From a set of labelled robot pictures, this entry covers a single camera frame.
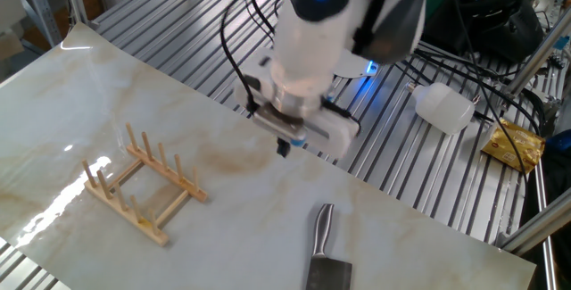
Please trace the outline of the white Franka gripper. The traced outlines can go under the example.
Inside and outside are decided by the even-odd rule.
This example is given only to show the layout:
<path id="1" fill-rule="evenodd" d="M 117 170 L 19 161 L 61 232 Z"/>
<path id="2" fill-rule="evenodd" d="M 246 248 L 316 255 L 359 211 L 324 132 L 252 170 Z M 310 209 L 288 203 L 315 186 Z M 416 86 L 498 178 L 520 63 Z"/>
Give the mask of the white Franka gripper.
<path id="1" fill-rule="evenodd" d="M 340 56 L 339 50 L 284 54 L 261 48 L 242 63 L 246 83 L 260 106 L 253 122 L 278 137 L 280 156 L 286 157 L 291 145 L 304 144 L 335 158 L 347 153 L 360 125 L 326 107 Z"/>

